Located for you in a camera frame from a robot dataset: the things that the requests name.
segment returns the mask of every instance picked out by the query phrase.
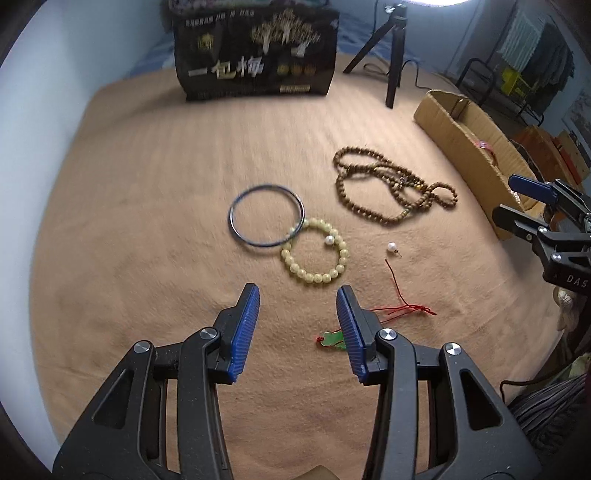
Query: beige blanket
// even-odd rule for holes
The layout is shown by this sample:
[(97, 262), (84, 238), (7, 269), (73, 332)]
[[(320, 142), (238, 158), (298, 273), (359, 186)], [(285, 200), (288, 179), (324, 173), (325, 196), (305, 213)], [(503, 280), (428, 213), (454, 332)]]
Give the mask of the beige blanket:
[[(318, 464), (342, 480), (360, 478), (378, 391), (359, 385), (346, 353), (320, 349), (315, 338), (338, 328), (343, 284), (364, 307), (400, 303), (384, 264), (391, 241), (402, 254), (391, 263), (405, 298), (438, 314), (409, 315), (394, 328), (423, 345), (458, 342), (494, 386), (537, 371), (558, 338), (551, 287), (525, 242), (496, 239), (462, 178), (414, 123), (424, 91), (413, 80), (409, 67), (394, 110), (384, 106), (384, 80), (363, 73), (336, 73), (325, 98), (188, 104), (171, 70), (95, 96), (51, 195), (31, 285), (38, 374), (61, 440), (134, 342), (181, 342), (254, 282), (261, 311), (245, 372), (219, 388), (236, 478), (287, 479)], [(424, 72), (420, 82), (452, 88)], [(346, 145), (375, 148), (429, 183), (454, 185), (457, 208), (433, 205), (394, 228), (355, 216), (334, 186), (332, 157)], [(232, 199), (266, 182), (294, 189), (309, 216), (341, 231), (352, 255), (342, 278), (307, 286), (290, 278), (278, 250), (255, 251), (231, 237)], [(400, 211), (378, 180), (346, 185), (367, 207)], [(281, 236), (293, 223), (288, 202), (271, 195), (237, 212), (250, 236)], [(337, 260), (314, 232), (302, 235), (294, 255), (321, 272)], [(422, 400), (422, 468), (424, 407)], [(174, 403), (168, 410), (174, 456)]]

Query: brown beaded necklace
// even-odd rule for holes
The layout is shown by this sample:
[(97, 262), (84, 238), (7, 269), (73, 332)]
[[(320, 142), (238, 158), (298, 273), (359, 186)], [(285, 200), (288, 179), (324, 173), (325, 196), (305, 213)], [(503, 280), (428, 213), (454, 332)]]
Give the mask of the brown beaded necklace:
[[(365, 155), (370, 158), (376, 159), (376, 162), (371, 164), (345, 164), (342, 159), (347, 154), (354, 155)], [(417, 177), (409, 169), (400, 167), (393, 163), (391, 160), (384, 157), (381, 153), (371, 150), (369, 148), (359, 147), (345, 147), (341, 148), (333, 159), (335, 167), (339, 171), (339, 176), (336, 179), (336, 191), (339, 195), (340, 202), (353, 212), (361, 215), (368, 220), (379, 222), (383, 225), (393, 225), (404, 220), (410, 213), (414, 211), (427, 211), (431, 208), (433, 202), (438, 203), (444, 208), (454, 208), (457, 203), (456, 189), (448, 183), (442, 183), (437, 181), (431, 185), (427, 185), (425, 181)], [(356, 173), (372, 175), (388, 185), (392, 196), (396, 201), (402, 205), (404, 210), (394, 217), (387, 217), (381, 213), (374, 212), (368, 208), (357, 205), (345, 193), (345, 180), (352, 177)], [(421, 197), (414, 201), (409, 202), (402, 195), (404, 188), (414, 188), (418, 192), (421, 192)], [(450, 200), (442, 199), (433, 190), (442, 188), (449, 190), (452, 193)]]

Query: metal bangle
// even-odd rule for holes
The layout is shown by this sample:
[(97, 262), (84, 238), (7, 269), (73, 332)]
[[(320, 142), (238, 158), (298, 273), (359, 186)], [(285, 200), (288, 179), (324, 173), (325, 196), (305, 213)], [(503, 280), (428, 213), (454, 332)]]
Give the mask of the metal bangle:
[[(238, 232), (238, 230), (234, 226), (234, 210), (236, 209), (236, 206), (238, 205), (238, 203), (240, 203), (242, 200), (244, 200), (244, 197), (246, 197), (247, 195), (251, 194), (252, 192), (257, 192), (259, 190), (275, 190), (276, 192), (285, 193), (287, 196), (291, 197), (291, 199), (294, 201), (294, 203), (298, 206), (298, 208), (300, 210), (300, 220), (298, 221), (298, 224), (295, 227), (295, 230), (292, 233), (290, 233), (287, 237), (283, 238), (282, 240), (279, 240), (277, 242), (269, 242), (269, 243), (253, 242), (252, 240), (249, 240), (248, 238), (244, 237), (240, 232)], [(306, 211), (304, 210), (304, 204), (302, 203), (301, 199), (294, 192), (292, 192), (289, 188), (284, 187), (282, 185), (275, 185), (272, 183), (264, 183), (262, 185), (256, 185), (254, 187), (249, 188), (248, 190), (245, 190), (240, 195), (238, 195), (238, 197), (236, 197), (234, 199), (234, 201), (230, 205), (230, 211), (228, 212), (228, 225), (229, 225), (232, 233), (234, 235), (236, 235), (236, 237), (239, 240), (246, 243), (247, 245), (250, 245), (252, 247), (258, 247), (258, 248), (271, 248), (271, 247), (277, 247), (281, 244), (288, 242), (289, 240), (294, 238), (298, 233), (300, 233), (300, 230), (301, 230), (302, 226), (304, 225), (304, 218), (305, 217), (306, 217)]]

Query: black cable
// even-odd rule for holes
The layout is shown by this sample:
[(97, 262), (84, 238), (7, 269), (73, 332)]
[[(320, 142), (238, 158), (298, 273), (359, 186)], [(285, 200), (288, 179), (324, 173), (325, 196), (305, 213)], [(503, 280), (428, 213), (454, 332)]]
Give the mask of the black cable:
[(563, 365), (560, 368), (557, 368), (555, 371), (550, 372), (547, 375), (544, 375), (543, 377), (534, 378), (533, 380), (528, 380), (525, 382), (516, 382), (514, 380), (503, 380), (501, 382), (501, 384), (499, 385), (499, 390), (501, 391), (501, 398), (503, 399), (503, 403), (505, 403), (505, 392), (503, 390), (503, 387), (505, 385), (512, 385), (514, 387), (527, 387), (529, 385), (536, 385), (536, 384), (541, 383), (545, 380), (549, 380), (552, 377), (555, 377), (556, 375), (561, 373), (565, 368), (570, 367), (573, 364), (574, 360), (572, 360), (571, 362), (569, 362), (566, 365)]
[[(389, 64), (387, 61), (385, 61), (383, 58), (380, 58), (380, 57), (376, 57), (376, 58), (377, 58), (379, 61), (381, 61), (381, 62), (382, 62), (384, 65), (386, 65), (386, 66), (388, 67), (388, 69), (390, 68), (390, 64)], [(414, 77), (414, 86), (415, 86), (416, 88), (419, 88), (419, 89), (421, 89), (421, 90), (433, 90), (431, 87), (425, 87), (425, 86), (423, 86), (423, 85), (419, 85), (419, 84), (418, 84), (418, 72), (419, 72), (419, 66), (418, 66), (418, 62), (417, 62), (416, 60), (410, 59), (410, 60), (407, 60), (407, 61), (405, 61), (405, 62), (402, 64), (402, 68), (400, 69), (400, 75), (402, 76), (402, 71), (404, 70), (404, 67), (405, 67), (405, 66), (406, 66), (408, 63), (413, 63), (413, 64), (415, 65), (415, 67), (417, 68), (417, 74), (416, 74), (416, 75), (415, 75), (415, 77)], [(389, 71), (388, 71), (388, 72), (386, 72), (386, 71), (382, 70), (382, 69), (380, 68), (380, 66), (379, 66), (379, 65), (376, 65), (375, 63), (366, 63), (365, 65), (363, 65), (363, 69), (364, 69), (366, 72), (373, 73), (373, 74), (375, 74), (375, 75), (381, 75), (381, 76), (383, 76), (383, 77), (387, 77), (387, 76), (389, 75)]]

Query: blue gripper pad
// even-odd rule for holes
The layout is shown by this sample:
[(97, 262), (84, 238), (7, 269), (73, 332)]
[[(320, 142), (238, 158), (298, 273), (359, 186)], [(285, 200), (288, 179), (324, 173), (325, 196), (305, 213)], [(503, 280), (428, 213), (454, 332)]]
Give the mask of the blue gripper pad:
[(558, 195), (550, 185), (537, 180), (532, 180), (521, 175), (509, 177), (509, 188), (514, 192), (538, 200), (546, 205), (554, 206), (558, 201)]
[(368, 379), (368, 370), (365, 365), (365, 348), (343, 287), (339, 288), (336, 293), (336, 314), (339, 318), (340, 328), (343, 330), (343, 339), (347, 346), (351, 370), (357, 375), (359, 382), (364, 383)]
[(261, 294), (259, 288), (251, 284), (250, 292), (247, 292), (246, 303), (238, 320), (236, 333), (230, 344), (231, 358), (228, 366), (228, 376), (235, 382), (244, 371), (246, 356), (251, 346), (252, 334), (255, 331), (256, 319), (258, 318), (259, 307), (261, 305)]

